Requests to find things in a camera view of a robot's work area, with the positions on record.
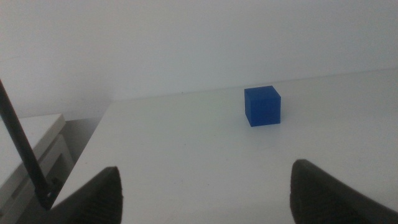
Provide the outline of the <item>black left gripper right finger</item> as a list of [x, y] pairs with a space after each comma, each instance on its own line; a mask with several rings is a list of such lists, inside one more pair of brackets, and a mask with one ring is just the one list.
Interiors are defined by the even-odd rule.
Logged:
[[293, 163], [290, 209], [295, 223], [397, 223], [397, 212], [305, 159]]

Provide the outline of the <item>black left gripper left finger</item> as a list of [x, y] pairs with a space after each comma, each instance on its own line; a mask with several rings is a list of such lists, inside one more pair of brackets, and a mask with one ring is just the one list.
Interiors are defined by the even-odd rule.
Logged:
[[37, 220], [38, 224], [120, 224], [123, 190], [117, 167], [106, 167]]

